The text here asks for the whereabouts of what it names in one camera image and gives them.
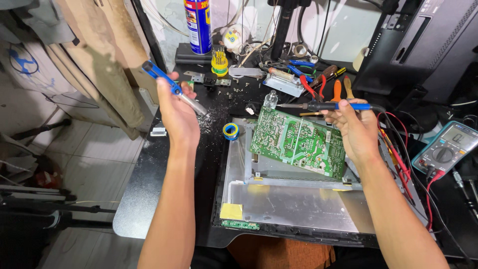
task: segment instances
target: white tile floor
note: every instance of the white tile floor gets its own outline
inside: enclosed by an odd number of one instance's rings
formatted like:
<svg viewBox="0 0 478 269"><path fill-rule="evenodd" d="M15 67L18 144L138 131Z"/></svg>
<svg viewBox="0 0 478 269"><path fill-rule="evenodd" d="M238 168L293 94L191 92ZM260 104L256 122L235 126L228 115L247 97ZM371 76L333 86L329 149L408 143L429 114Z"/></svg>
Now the white tile floor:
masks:
<svg viewBox="0 0 478 269"><path fill-rule="evenodd" d="M121 201L144 139L131 141L119 128L73 120L46 148L63 169L64 187L77 201ZM116 209L118 203L82 203ZM73 212L76 219L113 221L111 213ZM42 260L41 269L136 268L142 239L125 238L111 229L68 228Z"/></svg>

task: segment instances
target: multimeter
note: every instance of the multimeter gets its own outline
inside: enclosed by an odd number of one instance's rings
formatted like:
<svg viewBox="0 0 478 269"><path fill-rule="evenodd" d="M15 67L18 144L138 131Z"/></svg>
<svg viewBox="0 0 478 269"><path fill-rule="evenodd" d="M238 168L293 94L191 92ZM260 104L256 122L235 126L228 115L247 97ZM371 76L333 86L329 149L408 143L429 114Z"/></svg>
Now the multimeter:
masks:
<svg viewBox="0 0 478 269"><path fill-rule="evenodd" d="M412 165L425 174L430 166L447 173L477 145L478 131L451 121L413 158Z"/></svg>

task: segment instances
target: hand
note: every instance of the hand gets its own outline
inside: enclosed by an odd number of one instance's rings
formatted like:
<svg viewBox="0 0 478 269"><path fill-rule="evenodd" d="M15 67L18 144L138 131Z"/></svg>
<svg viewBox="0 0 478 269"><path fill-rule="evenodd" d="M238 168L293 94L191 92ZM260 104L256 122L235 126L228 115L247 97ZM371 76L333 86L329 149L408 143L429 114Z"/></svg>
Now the hand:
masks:
<svg viewBox="0 0 478 269"><path fill-rule="evenodd" d="M351 99L350 103L367 103L363 99ZM362 110L357 115L347 100L340 100L338 111L322 110L328 123L333 123L342 133L345 152L357 166L367 165L373 159L381 159L378 146L377 117L372 110Z"/></svg>
<svg viewBox="0 0 478 269"><path fill-rule="evenodd" d="M168 76L172 80L179 77L177 72L170 73ZM156 83L161 119L168 132L171 148L180 146L196 151L200 135L196 113L188 104L171 93L171 86L166 79L158 78ZM193 100L196 98L197 94L193 92L187 82L181 82L180 86L183 94Z"/></svg>

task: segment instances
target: wooden screwdriver handle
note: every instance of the wooden screwdriver handle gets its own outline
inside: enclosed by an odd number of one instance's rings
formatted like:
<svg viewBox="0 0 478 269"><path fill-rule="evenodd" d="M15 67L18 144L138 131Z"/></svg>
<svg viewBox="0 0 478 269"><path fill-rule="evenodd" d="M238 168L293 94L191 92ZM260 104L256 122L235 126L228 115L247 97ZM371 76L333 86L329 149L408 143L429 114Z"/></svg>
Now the wooden screwdriver handle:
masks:
<svg viewBox="0 0 478 269"><path fill-rule="evenodd" d="M345 91L347 92L347 100L354 99L354 95L352 93L352 83L350 82L350 79L345 76L344 78L344 87Z"/></svg>
<svg viewBox="0 0 478 269"><path fill-rule="evenodd" d="M340 101L341 93L342 93L342 83L340 83L340 80L337 79L334 84L334 98L331 101L333 102Z"/></svg>

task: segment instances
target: blue desoldering pump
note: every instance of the blue desoldering pump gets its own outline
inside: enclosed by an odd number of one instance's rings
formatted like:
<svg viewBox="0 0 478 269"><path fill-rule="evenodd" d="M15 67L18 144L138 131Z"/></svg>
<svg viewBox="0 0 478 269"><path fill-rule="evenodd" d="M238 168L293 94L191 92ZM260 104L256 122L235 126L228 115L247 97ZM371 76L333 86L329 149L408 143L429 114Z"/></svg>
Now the blue desoldering pump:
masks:
<svg viewBox="0 0 478 269"><path fill-rule="evenodd" d="M183 91L181 90L181 87L177 85L172 79L170 79L163 71L161 71L161 69L159 69L159 67L153 64L151 61L144 62L142 68L146 73L148 73L148 75L150 75L154 79L157 79L158 77L165 78L168 81L169 85L171 85L171 92L174 95L177 95L179 99L192 107L198 115L207 115L207 109L204 108L204 106L184 95Z"/></svg>

